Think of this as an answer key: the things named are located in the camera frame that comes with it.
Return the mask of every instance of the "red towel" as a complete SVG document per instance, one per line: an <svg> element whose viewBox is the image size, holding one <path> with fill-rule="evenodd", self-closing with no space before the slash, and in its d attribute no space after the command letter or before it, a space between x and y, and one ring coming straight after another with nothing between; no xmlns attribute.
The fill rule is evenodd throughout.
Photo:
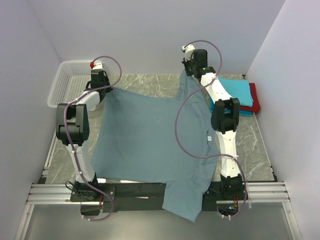
<svg viewBox="0 0 320 240"><path fill-rule="evenodd" d="M260 104L257 97L257 90L256 85L254 83L249 83L250 86L250 92L253 99L253 105L252 106L240 106L240 110L249 111L252 113L257 114L260 111Z"/></svg>

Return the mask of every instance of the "teal towel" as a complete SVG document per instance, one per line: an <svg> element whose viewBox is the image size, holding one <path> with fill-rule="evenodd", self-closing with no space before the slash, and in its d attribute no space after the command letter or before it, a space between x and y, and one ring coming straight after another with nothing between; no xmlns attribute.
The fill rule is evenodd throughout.
<svg viewBox="0 0 320 240"><path fill-rule="evenodd" d="M247 80L229 80L218 76L218 79L224 89L233 97L240 101L241 106L252 107L253 98L251 96L249 82ZM214 111L214 102L210 98L210 111ZM252 112L246 110L240 110L240 116L252 116Z"/></svg>

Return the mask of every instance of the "metal frame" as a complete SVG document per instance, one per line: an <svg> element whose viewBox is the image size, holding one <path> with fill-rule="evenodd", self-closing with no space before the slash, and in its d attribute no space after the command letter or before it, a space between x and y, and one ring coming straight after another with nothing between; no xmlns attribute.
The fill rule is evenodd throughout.
<svg viewBox="0 0 320 240"><path fill-rule="evenodd" d="M290 198L283 182L249 182L248 201L251 203L287 203ZM80 204L70 202L71 190L64 184L33 184L31 186L27 205L48 204ZM232 201L217 201L218 204L231 203ZM86 202L86 205L98 205L99 202Z"/></svg>
<svg viewBox="0 0 320 240"><path fill-rule="evenodd" d="M45 159L44 168L48 168L49 169L49 167L51 165L51 161L52 161L52 155L54 154L54 149L56 147L56 144L57 144L56 133L54 132L52 140L51 140L50 148L49 148L48 154L47 154L46 159Z"/></svg>
<svg viewBox="0 0 320 240"><path fill-rule="evenodd" d="M35 205L26 204L14 240L24 240Z"/></svg>
<svg viewBox="0 0 320 240"><path fill-rule="evenodd" d="M247 203L249 207L251 207L251 203L282 203L293 239L302 239L284 182L249 182L247 189ZM67 189L64 184L33 184L26 201L15 240L25 239L35 205L81 204L80 202L71 202L70 196L71 190ZM217 204L223 203L231 203L231 201L217 201ZM85 204L99 205L100 203L96 201L86 202Z"/></svg>
<svg viewBox="0 0 320 240"><path fill-rule="evenodd" d="M302 240L301 232L298 227L296 216L292 209L290 202L283 202L283 209L285 212L286 220L288 221L289 228L293 237L293 240Z"/></svg>

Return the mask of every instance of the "marble table surface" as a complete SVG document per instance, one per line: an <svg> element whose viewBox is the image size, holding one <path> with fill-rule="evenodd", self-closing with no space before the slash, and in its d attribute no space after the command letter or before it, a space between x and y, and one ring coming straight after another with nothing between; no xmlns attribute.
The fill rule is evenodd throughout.
<svg viewBox="0 0 320 240"><path fill-rule="evenodd" d="M117 87L139 94L172 98L179 89L179 74L125 74ZM226 79L242 80L240 74L222 75ZM117 76L111 76L110 81L114 83ZM208 101L207 92L202 92ZM104 101L101 102L95 111L89 112L90 135L88 139L89 156L92 158L96 141L99 135L103 116ZM49 171L46 177L46 184L64 184L66 181L75 180L75 169L66 147L61 141L55 139L53 149L50 153ZM236 133L236 150L248 181L273 181L273 170L264 146L256 116L241 116ZM218 160L213 181L220 181L221 159Z"/></svg>

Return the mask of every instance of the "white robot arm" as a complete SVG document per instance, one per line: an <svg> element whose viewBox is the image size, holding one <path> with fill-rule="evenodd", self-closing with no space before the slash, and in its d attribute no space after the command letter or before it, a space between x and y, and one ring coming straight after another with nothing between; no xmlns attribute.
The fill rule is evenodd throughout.
<svg viewBox="0 0 320 240"><path fill-rule="evenodd" d="M91 70L91 88L96 89L102 86L110 85L108 76L103 70L101 62L97 62L93 69ZM69 121L68 130L77 154L78 162L82 175L85 179L91 183L96 180L96 173L91 165L91 160L89 158L89 149L88 149L88 138L90 133L88 111L93 111L96 108L96 105L101 103L104 99L106 93L110 92L112 88L106 88L103 90L93 91L88 94L89 90L85 90L83 95L86 95L79 102L70 106L67 111L67 119L75 120ZM69 140L66 135L65 126L64 126L64 110L66 103L58 104L57 113L56 113L56 137L62 141L67 150L70 153L72 163L75 171L75 181L79 183L84 183L83 179L80 176L79 171L77 170L77 163L75 160L74 151L69 143Z"/></svg>
<svg viewBox="0 0 320 240"><path fill-rule="evenodd" d="M211 123L212 127L216 131L216 134L219 139L220 144L220 153L221 154L228 154L231 156L237 156L236 150L236 127L239 122L239 109L236 108L231 109L231 119L227 119L232 123L231 127L221 126L219 125L219 119L217 118L217 114L221 115L219 109L216 109L219 104L224 104L222 114L225 114L225 108L236 107L237 99L233 98L228 92L224 89L222 84L220 83L216 72L212 67L208 66L207 61L207 51L204 49L196 50L193 45L183 46L182 51L184 52L184 59L183 64L185 66L185 70L188 76L194 75L195 78L199 80L202 86L206 86L212 82L214 82L207 86L205 89L207 90L209 96L211 97L212 101L215 103L215 111L212 113ZM221 176L224 178L237 178L240 175L240 170L236 162L226 156L221 157L222 167L221 167Z"/></svg>

